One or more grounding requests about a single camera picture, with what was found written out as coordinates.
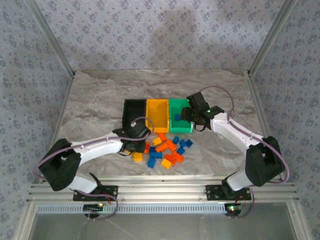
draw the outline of glass panel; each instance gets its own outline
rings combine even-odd
[[[29,240],[295,240],[286,204],[256,204],[243,219],[222,214],[37,214]]]

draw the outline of lego brick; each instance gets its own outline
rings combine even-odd
[[[135,152],[135,153],[133,154],[133,160],[134,160],[135,162],[142,162],[142,160],[143,160],[142,153],[140,153],[140,152]]]
[[[186,150],[184,150],[183,147],[180,147],[176,152],[182,156],[185,153],[185,151]]]
[[[147,99],[145,116],[154,124],[155,133],[168,133],[170,125],[169,100]],[[145,125],[152,131],[152,124],[145,120]]]
[[[155,159],[154,157],[150,157],[147,165],[149,168],[153,169],[156,165],[156,162],[157,162],[157,159]]]
[[[193,124],[181,120],[180,114],[185,107],[190,107],[187,99],[169,99],[170,133],[192,133]]]
[[[155,146],[151,146],[150,147],[150,150],[149,150],[149,153],[156,153],[156,147]]]
[[[192,146],[192,144],[194,144],[190,139],[188,139],[186,142],[185,142],[185,145],[190,148]]]
[[[178,137],[178,136],[175,136],[175,137],[173,138],[172,142],[173,142],[174,144],[178,144],[178,142],[179,142],[179,137]]]
[[[162,159],[162,152],[150,152],[150,158]]]
[[[168,148],[170,149],[171,152],[174,152],[175,150],[177,150],[177,146],[171,140],[167,140],[166,144],[168,145]]]
[[[169,169],[171,167],[171,162],[167,159],[163,159],[161,162],[161,165],[164,166],[166,169]]]
[[[176,114],[175,117],[174,117],[174,120],[181,121],[180,114]]]
[[[185,159],[184,156],[180,155],[176,151],[174,151],[171,155],[172,155],[172,157],[174,157],[177,160],[178,163],[182,163]]]
[[[180,143],[180,147],[182,147],[182,148],[184,148],[186,146],[186,142],[183,139],[181,139],[179,143]]]
[[[168,144],[165,142],[164,144],[162,144],[161,146],[158,146],[156,149],[155,149],[155,151],[157,152],[157,153],[161,153],[161,152],[163,152],[163,151],[165,151],[165,150],[167,150],[168,149]]]
[[[131,122],[138,117],[146,116],[147,99],[125,99],[122,114],[122,128],[131,126]]]
[[[165,156],[164,156],[164,158],[165,159],[167,159],[168,161],[170,161],[170,163],[174,166],[174,165],[176,165],[176,163],[177,163],[177,159],[176,158],[174,158],[172,155],[169,155],[169,154],[166,154]]]
[[[162,142],[167,140],[167,137],[163,132],[158,132],[157,135],[161,139]]]
[[[162,143],[160,137],[157,137],[157,138],[153,139],[152,142],[153,142],[153,145],[155,145],[155,146],[157,146],[157,145]]]
[[[148,154],[149,151],[150,151],[150,142],[146,142],[144,147],[144,153]]]

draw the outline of yellow lego brick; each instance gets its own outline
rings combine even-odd
[[[155,146],[157,146],[157,145],[162,143],[160,137],[157,137],[157,138],[153,139],[152,142],[153,142],[153,145],[155,145]]]
[[[135,153],[133,154],[133,160],[134,160],[135,162],[142,162],[142,160],[143,160],[142,153],[140,153],[140,152],[135,152]]]
[[[167,159],[163,159],[161,165],[164,166],[166,169],[169,169],[171,167],[171,162]]]

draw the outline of yellow bin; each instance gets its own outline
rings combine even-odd
[[[145,116],[153,122],[155,133],[168,133],[169,99],[147,99]],[[148,120],[145,121],[145,125],[152,131],[152,124]]]

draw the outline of enclosure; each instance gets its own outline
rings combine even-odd
[[[319,1],[3,0],[0,5],[1,238],[100,239],[108,232],[128,239],[113,225],[121,223],[139,239],[234,239],[237,233],[239,239],[257,239],[249,230],[253,225],[259,239],[320,238]],[[190,125],[171,119],[175,101],[209,85],[231,93],[235,121],[278,140],[290,169],[287,183],[254,187],[256,208],[234,221],[222,214],[222,202],[210,204],[203,190],[243,169],[244,154],[217,133],[191,132]],[[231,108],[220,89],[203,95],[210,106]],[[104,223],[87,223],[72,191],[53,192],[32,171],[58,139],[101,137],[129,125],[135,114],[152,116],[168,139],[190,139],[193,146],[170,169],[159,161],[148,167],[146,154],[142,162],[108,154],[83,164],[81,171],[119,186],[120,205],[132,207],[106,221],[105,231],[96,231]],[[247,201],[244,210],[251,205]],[[145,206],[175,210],[139,210]],[[188,207],[200,208],[182,210]],[[55,225],[48,229],[50,221]],[[76,228],[81,230],[73,234]]]

